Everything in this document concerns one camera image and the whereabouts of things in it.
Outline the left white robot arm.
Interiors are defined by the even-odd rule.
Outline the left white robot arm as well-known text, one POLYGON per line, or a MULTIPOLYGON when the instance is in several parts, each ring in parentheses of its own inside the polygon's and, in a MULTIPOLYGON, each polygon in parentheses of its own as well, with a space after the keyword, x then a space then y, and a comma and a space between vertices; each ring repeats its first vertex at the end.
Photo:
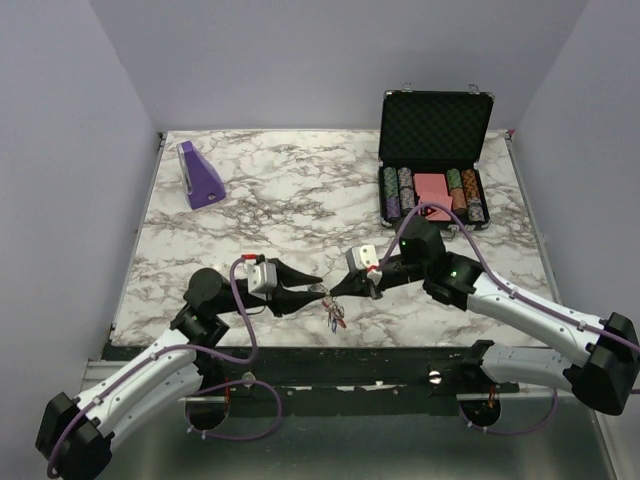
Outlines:
POLYGON ((124 367, 75 397, 60 393, 46 405, 35 446, 47 459, 51 479, 94 479, 116 446, 137 427, 181 396, 209 395, 230 383, 222 362, 250 365, 258 357, 253 345, 246 357, 216 350, 228 331, 220 314, 265 306, 281 317, 322 299, 309 285, 321 278, 299 272, 278 259, 243 255, 247 278, 223 276, 211 268, 194 273, 185 304, 169 328, 124 367))

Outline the red keyring with keys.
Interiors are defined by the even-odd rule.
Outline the red keyring with keys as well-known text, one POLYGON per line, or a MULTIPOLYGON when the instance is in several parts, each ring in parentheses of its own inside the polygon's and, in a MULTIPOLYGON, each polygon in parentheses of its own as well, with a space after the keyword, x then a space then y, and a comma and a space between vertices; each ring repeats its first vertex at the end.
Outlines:
POLYGON ((337 333, 339 328, 345 329, 346 322, 344 320, 344 308, 330 295, 329 290, 322 284, 313 284, 308 287, 310 292, 321 293, 323 298, 321 304, 327 313, 327 324, 333 334, 337 333))

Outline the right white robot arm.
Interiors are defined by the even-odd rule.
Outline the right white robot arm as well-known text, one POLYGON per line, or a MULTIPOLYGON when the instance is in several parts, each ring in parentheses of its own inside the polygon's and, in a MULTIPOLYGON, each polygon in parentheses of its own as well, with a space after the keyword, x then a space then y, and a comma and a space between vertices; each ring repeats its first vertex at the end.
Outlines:
POLYGON ((543 343, 542 349, 490 344, 464 362, 460 379, 480 392, 495 383, 528 383, 572 393, 603 414, 622 414, 639 375, 639 340, 633 322, 603 319, 548 301, 495 274, 480 257, 447 251, 439 229, 423 217, 405 219, 379 258, 372 245, 351 248, 348 273, 334 297, 378 299, 388 289, 420 282, 435 301, 491 317, 543 343))

